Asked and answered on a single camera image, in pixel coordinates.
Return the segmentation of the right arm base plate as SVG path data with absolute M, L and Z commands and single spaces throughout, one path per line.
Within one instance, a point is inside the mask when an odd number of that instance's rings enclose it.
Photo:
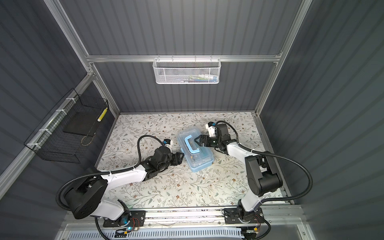
M 256 211 L 244 212 L 235 208 L 224 208 L 222 214 L 225 219 L 225 223 L 229 225 L 233 224 L 263 224 L 265 220 L 264 214 L 261 208 Z

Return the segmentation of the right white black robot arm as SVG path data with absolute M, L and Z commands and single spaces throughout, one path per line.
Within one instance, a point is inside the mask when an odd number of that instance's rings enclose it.
M 245 165 L 249 190 L 239 200 L 234 215 L 243 223 L 249 222 L 263 200 L 283 185 L 275 156 L 268 151 L 259 152 L 242 145 L 235 128 L 225 121 L 209 122 L 206 127 L 209 134 L 193 138 L 194 143 L 200 147 L 213 148 Z

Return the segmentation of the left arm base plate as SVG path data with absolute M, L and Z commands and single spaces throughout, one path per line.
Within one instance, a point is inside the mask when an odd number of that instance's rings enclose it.
M 130 211 L 129 214 L 123 213 L 121 217 L 113 221 L 105 218 L 104 228 L 139 228 L 144 226 L 146 211 Z

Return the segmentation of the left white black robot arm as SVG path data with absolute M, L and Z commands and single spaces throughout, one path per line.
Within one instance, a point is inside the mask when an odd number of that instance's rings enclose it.
M 122 200 L 111 200 L 106 193 L 125 185 L 144 182 L 156 177 L 171 166 L 181 165 L 185 154 L 172 153 L 168 147 L 159 147 L 152 156 L 129 167 L 111 172 L 95 170 L 65 184 L 58 192 L 57 201 L 71 211 L 75 219 L 102 217 L 116 221 L 129 214 Z

